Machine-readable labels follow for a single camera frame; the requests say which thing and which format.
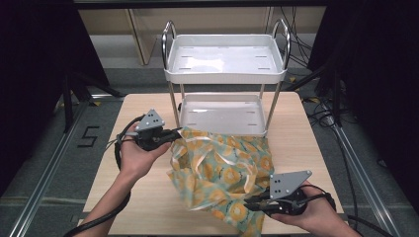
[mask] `white metal cart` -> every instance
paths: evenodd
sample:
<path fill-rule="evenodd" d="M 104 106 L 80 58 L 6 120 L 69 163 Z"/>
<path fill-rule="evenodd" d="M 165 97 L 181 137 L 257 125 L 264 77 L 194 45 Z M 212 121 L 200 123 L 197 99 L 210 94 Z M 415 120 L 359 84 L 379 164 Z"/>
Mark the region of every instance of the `white metal cart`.
<path fill-rule="evenodd" d="M 279 25 L 287 40 L 284 58 L 276 42 Z M 172 45 L 167 49 L 167 35 Z M 164 72 L 178 126 L 229 135 L 265 136 L 272 119 L 291 51 L 290 33 L 283 20 L 272 35 L 179 35 L 169 21 L 162 35 Z M 182 106 L 178 112 L 173 84 L 179 84 Z M 259 94 L 188 93 L 184 84 L 261 84 Z M 262 96 L 265 84 L 277 84 L 265 119 Z"/>

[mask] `cart leg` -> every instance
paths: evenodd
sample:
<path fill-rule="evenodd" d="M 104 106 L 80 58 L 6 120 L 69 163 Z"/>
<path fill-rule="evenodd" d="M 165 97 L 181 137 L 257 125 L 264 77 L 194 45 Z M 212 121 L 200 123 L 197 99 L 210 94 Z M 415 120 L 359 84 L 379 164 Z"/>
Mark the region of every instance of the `cart leg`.
<path fill-rule="evenodd" d="M 185 88 L 183 84 L 180 84 L 179 87 L 181 88 L 182 100 L 185 99 Z"/>
<path fill-rule="evenodd" d="M 176 108 L 176 101 L 175 101 L 175 91 L 173 90 L 173 84 L 170 81 L 167 83 L 169 85 L 170 99 L 172 99 L 172 107 L 173 107 L 173 113 L 175 114 L 176 126 L 180 127 L 178 110 Z"/>
<path fill-rule="evenodd" d="M 265 84 L 261 85 L 261 92 L 259 94 L 259 99 L 262 100 L 263 92 L 265 91 Z"/>
<path fill-rule="evenodd" d="M 272 115 L 274 114 L 275 106 L 277 105 L 277 100 L 278 100 L 278 97 L 280 96 L 280 91 L 281 91 L 281 85 L 282 84 L 283 84 L 282 81 L 280 81 L 277 84 L 277 89 L 275 90 L 274 100 L 272 101 L 272 106 L 271 106 L 271 109 L 269 111 L 268 120 L 266 121 L 265 131 L 268 131 L 269 124 L 271 123 Z"/>

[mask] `cart handle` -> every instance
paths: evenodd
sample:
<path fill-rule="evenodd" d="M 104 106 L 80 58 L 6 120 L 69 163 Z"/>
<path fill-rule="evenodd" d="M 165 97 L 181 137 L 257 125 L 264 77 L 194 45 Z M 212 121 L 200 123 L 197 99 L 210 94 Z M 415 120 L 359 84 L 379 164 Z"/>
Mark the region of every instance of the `cart handle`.
<path fill-rule="evenodd" d="M 173 24 L 172 21 L 168 21 L 166 24 L 166 28 L 163 30 L 163 34 L 161 36 L 161 53 L 163 56 L 163 66 L 164 69 L 167 70 L 167 68 L 169 67 L 168 62 L 167 62 L 167 33 L 169 32 L 169 30 L 172 30 L 172 39 L 175 40 L 176 39 L 176 29 L 175 29 L 175 24 Z"/>
<path fill-rule="evenodd" d="M 274 30 L 272 31 L 272 39 L 275 39 L 277 37 L 277 30 L 280 23 L 282 23 L 284 26 L 284 33 L 286 34 L 286 40 L 287 40 L 286 54 L 284 55 L 284 59 L 283 59 L 283 70 L 287 70 L 288 62 L 290 59 L 290 52 L 291 52 L 291 36 L 290 36 L 289 29 L 283 19 L 279 19 L 275 23 Z"/>

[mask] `metal rail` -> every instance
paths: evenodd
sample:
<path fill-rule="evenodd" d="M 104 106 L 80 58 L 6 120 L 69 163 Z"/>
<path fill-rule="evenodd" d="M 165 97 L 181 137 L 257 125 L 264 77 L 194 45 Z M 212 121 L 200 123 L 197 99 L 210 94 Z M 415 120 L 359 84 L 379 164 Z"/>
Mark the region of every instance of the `metal rail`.
<path fill-rule="evenodd" d="M 68 131 L 63 134 L 61 140 L 59 141 L 55 151 L 52 154 L 51 159 L 49 160 L 48 165 L 46 166 L 43 174 L 35 187 L 35 190 L 31 194 L 30 198 L 28 199 L 25 207 L 23 208 L 21 214 L 19 215 L 17 221 L 15 222 L 9 236 L 10 237 L 18 237 L 18 236 L 25 236 L 26 232 L 31 225 L 32 220 L 34 219 L 35 214 L 41 204 L 42 197 L 45 194 L 49 184 L 52 181 L 52 178 L 61 162 L 61 159 L 67 150 L 68 142 L 72 138 L 75 127 L 80 121 L 81 116 L 83 115 L 84 111 L 87 109 L 89 103 L 82 102 L 80 103 L 78 110 L 76 112 L 75 120 L 72 126 L 69 127 Z"/>
<path fill-rule="evenodd" d="M 330 124 L 335 124 L 333 117 L 328 117 L 328 119 Z M 338 136 L 337 138 L 342 142 L 343 149 L 347 154 L 349 167 L 354 172 L 354 175 L 357 178 L 367 201 L 369 202 L 374 214 L 376 215 L 379 226 L 394 237 L 401 236 L 391 213 L 388 211 L 387 207 L 379 196 L 376 187 L 374 186 L 357 153 L 349 142 L 345 131 L 341 126 L 337 126 L 336 124 L 332 126 L 332 129 L 336 131 L 336 135 Z"/>

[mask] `wire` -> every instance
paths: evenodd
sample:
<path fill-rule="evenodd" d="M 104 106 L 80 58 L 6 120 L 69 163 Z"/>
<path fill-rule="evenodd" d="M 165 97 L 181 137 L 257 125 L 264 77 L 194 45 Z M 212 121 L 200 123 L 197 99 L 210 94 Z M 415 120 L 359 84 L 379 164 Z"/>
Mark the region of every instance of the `wire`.
<path fill-rule="evenodd" d="M 332 111 L 332 110 L 331 110 L 331 109 L 327 106 L 327 104 L 326 104 L 325 102 L 327 102 L 327 101 L 323 101 L 323 103 L 322 103 L 321 105 L 323 105 L 323 106 L 326 108 L 326 111 Z M 333 118 L 333 114 L 331 114 L 331 113 L 327 113 L 327 114 L 325 114 L 325 115 L 323 116 L 323 118 L 330 118 L 330 117 L 332 117 L 332 118 Z M 342 158 L 343 158 L 344 165 L 345 165 L 346 175 L 347 175 L 347 177 L 348 177 L 349 187 L 350 187 L 350 189 L 351 189 L 351 195 L 352 195 L 352 199 L 353 199 L 353 203 L 354 203 L 354 214 L 355 214 L 355 216 L 357 216 L 357 217 L 358 217 L 358 203 L 357 203 L 357 197 L 356 197 L 356 195 L 355 195 L 355 189 L 354 189 L 354 184 L 353 184 L 353 182 L 352 182 L 351 172 L 350 172 L 349 165 L 348 165 L 348 159 L 347 159 L 347 157 L 346 157 L 346 155 L 345 155 L 345 151 L 344 151 L 344 148 L 343 148 L 343 142 L 342 142 L 342 140 L 339 138 L 339 135 L 337 134 L 337 132 L 335 131 L 335 129 L 333 129 L 333 128 L 334 128 L 334 126 L 335 126 L 335 121 L 333 120 L 333 122 L 332 122 L 331 124 L 327 124 L 327 125 L 325 125 L 325 126 L 323 126 L 323 127 L 329 127 L 329 128 L 333 131 L 333 133 L 334 133 L 334 135 L 335 135 L 335 137 L 336 137 L 336 142 L 338 143 L 339 149 L 340 149 L 341 154 L 342 154 Z M 355 222 L 355 224 L 354 224 L 354 229 L 355 229 L 355 230 L 357 230 L 357 229 L 358 229 L 358 222 Z"/>
<path fill-rule="evenodd" d="M 280 53 L 281 54 L 285 54 L 285 51 L 283 49 L 280 49 Z M 298 57 L 296 57 L 296 56 L 294 56 L 292 54 L 290 54 L 290 59 L 292 59 L 295 63 L 299 64 L 300 66 L 302 66 L 304 68 L 307 67 L 307 65 L 304 64 L 304 61 L 303 60 L 299 59 Z"/>
<path fill-rule="evenodd" d="M 307 43 L 305 43 L 304 41 L 302 41 L 300 39 L 300 37 L 297 35 L 296 32 L 296 21 L 295 21 L 295 16 L 296 16 L 296 7 L 292 8 L 292 16 L 293 16 L 293 21 L 290 24 L 289 19 L 287 18 L 285 12 L 284 12 L 284 8 L 281 7 L 281 12 L 283 13 L 283 16 L 287 22 L 287 25 L 291 28 L 291 33 L 293 35 L 293 37 L 295 38 L 295 40 L 292 40 L 292 42 L 294 42 L 295 44 L 297 44 L 297 48 L 299 50 L 299 53 L 302 57 L 302 59 L 299 59 L 299 65 L 303 66 L 303 67 L 307 67 L 307 60 L 309 59 L 309 56 L 307 54 L 307 50 L 312 50 L 312 47 L 310 45 L 308 45 Z"/>
<path fill-rule="evenodd" d="M 287 73 L 289 73 L 292 76 L 301 76 L 301 77 L 305 77 L 305 76 L 308 76 L 310 74 L 310 73 L 307 73 L 307 74 L 297 74 L 297 73 L 289 72 L 289 71 L 287 71 Z"/>
<path fill-rule="evenodd" d="M 322 121 L 323 119 L 327 119 L 329 116 L 331 116 L 332 114 L 330 113 L 331 111 L 330 110 L 323 110 L 323 111 L 320 111 L 320 112 L 318 112 L 317 111 L 317 109 L 324 103 L 324 101 L 326 101 L 327 99 L 320 99 L 320 103 L 314 108 L 314 110 L 313 110 L 313 114 L 311 114 L 311 115 L 309 115 L 309 114 L 307 114 L 307 117 L 309 118 L 309 119 L 314 119 L 314 121 L 311 121 L 310 122 L 310 125 L 311 125 L 311 127 L 313 127 L 313 126 L 315 126 L 316 124 L 320 124 L 320 126 L 322 126 L 322 127 L 327 127 L 328 125 L 327 125 L 327 123 L 325 123 L 324 121 Z M 326 113 L 327 112 L 327 114 L 325 114 L 324 116 L 322 116 L 322 117 L 320 117 L 320 118 L 318 118 L 317 117 L 317 115 L 319 115 L 319 114 L 324 114 L 324 113 Z"/>
<path fill-rule="evenodd" d="M 378 226 L 376 226 L 376 225 L 374 225 L 374 224 L 372 224 L 372 223 L 370 223 L 370 222 L 366 221 L 366 220 L 365 220 L 365 219 L 363 219 L 363 218 L 360 218 L 360 217 L 358 217 L 358 216 L 348 215 L 348 219 L 352 219 L 352 220 L 355 220 L 355 221 L 357 221 L 357 222 L 360 222 L 360 223 L 362 223 L 362 224 L 364 224 L 364 225 L 366 225 L 366 226 L 368 226 L 368 227 L 372 228 L 372 230 L 374 230 L 374 231 L 378 232 L 378 233 L 379 233 L 379 234 L 381 234 L 382 236 L 385 236 L 385 237 L 392 237 L 392 235 L 391 235 L 391 234 L 389 234 L 388 232 L 386 232 L 386 231 L 384 231 L 383 229 L 379 228 Z"/>
<path fill-rule="evenodd" d="M 108 146 L 106 147 L 106 149 L 108 149 L 112 144 L 115 144 L 115 159 L 117 161 L 118 164 L 118 168 L 121 169 L 121 145 L 123 142 L 125 141 L 133 141 L 134 139 L 124 139 L 124 137 L 126 136 L 126 132 L 129 130 L 129 128 L 136 123 L 137 121 L 142 120 L 142 118 L 144 118 L 144 116 L 135 118 L 134 120 L 132 120 L 123 130 L 123 132 L 121 132 L 120 134 L 117 135 L 117 138 L 114 140 L 111 140 L 108 142 Z M 70 236 L 74 236 L 76 234 L 79 234 L 87 229 L 93 228 L 99 224 L 102 224 L 112 218 L 114 218 L 115 216 L 117 216 L 128 204 L 130 199 L 130 192 L 126 195 L 126 197 L 124 198 L 123 202 L 118 205 L 114 210 L 112 210 L 111 212 L 109 212 L 108 214 L 105 214 L 95 220 L 89 221 L 85 224 L 79 225 L 73 229 L 71 229 L 70 231 L 68 231 L 67 233 L 64 234 L 64 237 L 70 237 Z"/>
<path fill-rule="evenodd" d="M 312 200 L 316 200 L 318 198 L 326 198 L 327 201 L 330 203 L 330 205 L 332 206 L 332 208 L 336 211 L 336 203 L 335 200 L 332 198 L 332 195 L 330 195 L 330 193 L 325 192 L 324 190 L 322 190 L 321 188 L 315 186 L 315 185 L 302 185 L 300 186 L 300 188 L 306 188 L 306 187 L 311 187 L 311 188 L 315 188 L 318 189 L 322 192 L 322 194 L 319 195 L 315 195 L 315 196 L 311 196 L 311 197 L 307 197 L 305 199 L 301 199 L 301 200 L 289 200 L 289 199 L 272 199 L 272 200 L 268 200 L 267 203 L 272 203 L 272 202 L 286 202 L 292 205 L 296 205 L 297 207 L 302 207 L 305 204 L 307 204 L 308 202 L 312 201 Z"/>

